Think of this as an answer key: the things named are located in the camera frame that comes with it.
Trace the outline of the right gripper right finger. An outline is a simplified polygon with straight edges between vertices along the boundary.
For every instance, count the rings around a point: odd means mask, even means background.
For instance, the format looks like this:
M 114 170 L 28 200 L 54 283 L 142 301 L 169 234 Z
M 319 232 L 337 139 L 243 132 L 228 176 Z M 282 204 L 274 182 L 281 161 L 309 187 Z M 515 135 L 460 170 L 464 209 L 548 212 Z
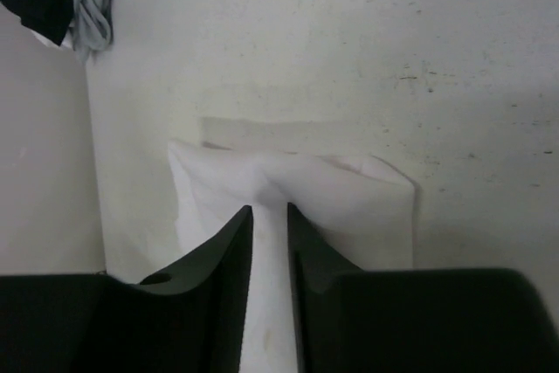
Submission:
M 365 272 L 343 257 L 295 204 L 287 205 L 293 321 L 300 372 L 365 372 Z

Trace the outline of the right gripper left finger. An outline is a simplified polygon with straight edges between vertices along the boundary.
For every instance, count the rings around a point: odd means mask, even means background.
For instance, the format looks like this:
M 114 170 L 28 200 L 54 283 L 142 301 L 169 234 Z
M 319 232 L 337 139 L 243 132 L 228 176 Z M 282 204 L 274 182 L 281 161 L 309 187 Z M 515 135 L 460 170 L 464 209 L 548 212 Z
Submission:
M 143 314 L 133 372 L 237 372 L 252 266 L 252 208 L 132 288 Z

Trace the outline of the white tank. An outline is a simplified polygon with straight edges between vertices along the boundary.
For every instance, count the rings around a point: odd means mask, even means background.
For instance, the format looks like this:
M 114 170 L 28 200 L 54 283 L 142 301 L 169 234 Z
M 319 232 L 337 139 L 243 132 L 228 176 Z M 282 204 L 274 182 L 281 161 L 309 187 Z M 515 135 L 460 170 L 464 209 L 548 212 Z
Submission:
M 361 268 L 413 265 L 414 186 L 374 157 L 243 152 L 172 142 L 169 166 L 183 252 L 216 234 L 240 208 L 252 207 L 252 268 L 240 357 L 244 372 L 297 369 L 289 204 Z
M 66 33 L 59 47 L 61 49 L 73 50 L 73 39 L 71 32 L 68 31 Z

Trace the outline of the folded white tank top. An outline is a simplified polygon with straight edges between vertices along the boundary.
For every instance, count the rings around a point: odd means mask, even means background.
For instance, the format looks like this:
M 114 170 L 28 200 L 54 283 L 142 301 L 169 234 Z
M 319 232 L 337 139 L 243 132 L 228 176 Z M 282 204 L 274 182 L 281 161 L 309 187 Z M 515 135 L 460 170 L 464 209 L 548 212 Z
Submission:
M 73 39 L 71 32 L 68 31 L 66 33 L 59 47 L 61 49 L 73 50 Z

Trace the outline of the folded grey tank top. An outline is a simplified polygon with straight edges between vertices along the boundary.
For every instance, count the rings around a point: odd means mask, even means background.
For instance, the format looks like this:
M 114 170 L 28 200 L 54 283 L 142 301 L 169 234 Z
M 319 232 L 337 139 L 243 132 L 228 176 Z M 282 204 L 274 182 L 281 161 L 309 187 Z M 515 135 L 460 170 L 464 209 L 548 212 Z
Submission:
M 113 41 L 112 0 L 73 0 L 72 46 L 83 64 Z

